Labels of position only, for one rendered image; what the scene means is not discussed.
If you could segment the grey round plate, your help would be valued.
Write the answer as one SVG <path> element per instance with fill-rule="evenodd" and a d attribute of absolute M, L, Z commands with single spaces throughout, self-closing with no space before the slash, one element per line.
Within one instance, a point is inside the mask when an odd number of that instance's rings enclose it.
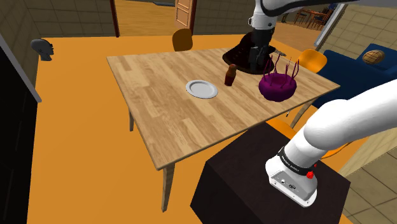
<path fill-rule="evenodd" d="M 204 80 L 192 80 L 186 84 L 186 91 L 200 99 L 211 99 L 216 97 L 218 89 L 212 83 Z"/>

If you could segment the dark robot stand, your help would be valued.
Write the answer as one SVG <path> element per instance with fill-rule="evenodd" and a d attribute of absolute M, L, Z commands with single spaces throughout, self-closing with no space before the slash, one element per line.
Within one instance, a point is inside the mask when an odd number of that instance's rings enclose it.
<path fill-rule="evenodd" d="M 295 132 L 271 119 L 206 161 L 190 204 L 202 224 L 339 224 L 350 181 L 322 162 L 313 205 L 304 208 L 270 185 L 265 162 Z"/>

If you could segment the light wooden table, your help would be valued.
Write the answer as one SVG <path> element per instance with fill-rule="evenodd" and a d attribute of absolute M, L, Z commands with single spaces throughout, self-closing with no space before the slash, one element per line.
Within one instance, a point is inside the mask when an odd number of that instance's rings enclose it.
<path fill-rule="evenodd" d="M 163 209 L 178 161 L 338 88 L 301 67 L 294 95 L 283 102 L 268 101 L 258 89 L 258 75 L 238 72 L 231 87 L 224 84 L 224 52 L 216 48 L 108 57 L 153 164 L 164 175 Z M 192 80 L 212 83 L 217 96 L 190 95 L 186 84 Z"/>

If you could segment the orange chair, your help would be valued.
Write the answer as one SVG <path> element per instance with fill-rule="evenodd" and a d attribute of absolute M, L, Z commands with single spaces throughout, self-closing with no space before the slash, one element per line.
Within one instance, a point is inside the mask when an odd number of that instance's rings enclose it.
<path fill-rule="evenodd" d="M 310 70 L 313 73 L 318 73 L 327 63 L 327 58 L 322 53 L 315 51 L 313 49 L 306 49 L 302 52 L 299 56 L 298 60 L 300 61 L 300 65 L 304 68 Z M 309 106 L 315 101 L 313 99 L 309 102 L 306 102 L 299 112 L 294 117 L 293 121 L 291 122 L 290 127 L 293 129 L 302 115 L 307 111 Z"/>

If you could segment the wooden panel door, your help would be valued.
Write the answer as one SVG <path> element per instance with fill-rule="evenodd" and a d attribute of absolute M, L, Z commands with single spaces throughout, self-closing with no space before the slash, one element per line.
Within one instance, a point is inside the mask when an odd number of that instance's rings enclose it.
<path fill-rule="evenodd" d="M 178 29 L 192 29 L 195 0 L 175 0 L 174 24 Z"/>

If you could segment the purple pot with thin stalks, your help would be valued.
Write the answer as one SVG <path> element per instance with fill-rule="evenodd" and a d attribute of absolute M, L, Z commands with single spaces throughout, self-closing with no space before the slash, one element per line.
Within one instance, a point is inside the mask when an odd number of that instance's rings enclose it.
<path fill-rule="evenodd" d="M 274 64 L 274 72 L 268 68 L 272 63 L 272 57 L 268 59 L 266 66 L 263 70 L 263 78 L 258 84 L 258 89 L 262 96 L 269 101 L 282 102 L 289 99 L 295 93 L 297 84 L 295 77 L 299 72 L 299 60 L 295 63 L 292 75 L 288 75 L 289 64 L 286 65 L 284 73 L 278 73 L 276 65 L 280 57 L 277 58 Z"/>

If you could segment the brown round cushion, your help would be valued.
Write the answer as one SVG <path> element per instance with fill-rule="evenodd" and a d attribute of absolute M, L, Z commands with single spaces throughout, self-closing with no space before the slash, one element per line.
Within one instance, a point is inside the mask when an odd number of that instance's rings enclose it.
<path fill-rule="evenodd" d="M 385 53 L 382 50 L 370 50 L 362 56 L 362 60 L 366 64 L 378 64 L 385 58 Z"/>

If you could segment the red-brown bottle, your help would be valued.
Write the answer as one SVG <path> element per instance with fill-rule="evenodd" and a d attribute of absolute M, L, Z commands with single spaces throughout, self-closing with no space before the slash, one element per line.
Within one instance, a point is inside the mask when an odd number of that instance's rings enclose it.
<path fill-rule="evenodd" d="M 231 87 L 232 83 L 236 77 L 237 66 L 235 64 L 230 64 L 228 67 L 228 71 L 225 75 L 225 85 Z"/>

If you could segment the dark maroon dish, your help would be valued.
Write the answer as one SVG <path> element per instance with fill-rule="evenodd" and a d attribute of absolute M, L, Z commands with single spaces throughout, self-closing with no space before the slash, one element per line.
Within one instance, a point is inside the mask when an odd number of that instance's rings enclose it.
<path fill-rule="evenodd" d="M 281 56 L 286 56 L 285 53 L 280 52 L 273 46 L 269 46 L 267 51 L 263 54 L 263 64 L 256 64 L 253 69 L 249 61 L 250 49 L 254 47 L 251 41 L 252 32 L 247 33 L 234 48 L 223 54 L 223 60 L 228 64 L 235 64 L 239 71 L 249 74 L 263 74 L 264 71 L 269 72 L 274 69 L 274 63 L 269 62 L 272 53 L 277 53 Z"/>

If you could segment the brown chair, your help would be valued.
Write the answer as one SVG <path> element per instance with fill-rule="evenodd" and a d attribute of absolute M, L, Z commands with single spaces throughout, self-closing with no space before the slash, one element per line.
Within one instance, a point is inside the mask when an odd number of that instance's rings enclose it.
<path fill-rule="evenodd" d="M 175 52 L 191 50 L 193 46 L 190 29 L 179 29 L 172 35 L 172 44 Z"/>

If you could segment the wooden dining table with chairs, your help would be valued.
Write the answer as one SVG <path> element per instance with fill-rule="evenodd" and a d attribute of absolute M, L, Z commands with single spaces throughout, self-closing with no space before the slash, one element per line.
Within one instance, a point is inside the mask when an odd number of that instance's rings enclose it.
<path fill-rule="evenodd" d="M 332 13 L 336 8 L 336 4 L 329 5 L 322 11 L 313 10 L 298 10 L 294 23 L 301 24 L 306 19 L 307 28 L 320 29 L 327 23 L 328 19 L 331 17 Z"/>

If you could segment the black cabinet with grey top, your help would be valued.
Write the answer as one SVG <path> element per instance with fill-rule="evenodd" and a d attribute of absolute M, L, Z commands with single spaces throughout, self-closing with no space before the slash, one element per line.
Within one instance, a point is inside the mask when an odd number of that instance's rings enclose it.
<path fill-rule="evenodd" d="M 0 35 L 0 224 L 27 224 L 38 102 Z"/>

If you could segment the blue sofa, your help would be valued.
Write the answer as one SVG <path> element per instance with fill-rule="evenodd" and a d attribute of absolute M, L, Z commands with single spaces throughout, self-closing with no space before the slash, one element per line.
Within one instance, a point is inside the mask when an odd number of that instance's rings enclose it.
<path fill-rule="evenodd" d="M 335 99 L 350 99 L 371 88 L 397 79 L 397 51 L 377 44 L 370 44 L 363 53 L 381 50 L 385 58 L 374 65 L 366 64 L 363 55 L 357 59 L 326 50 L 326 65 L 318 75 L 340 85 L 334 91 L 322 95 L 312 105 L 320 108 L 324 103 Z"/>

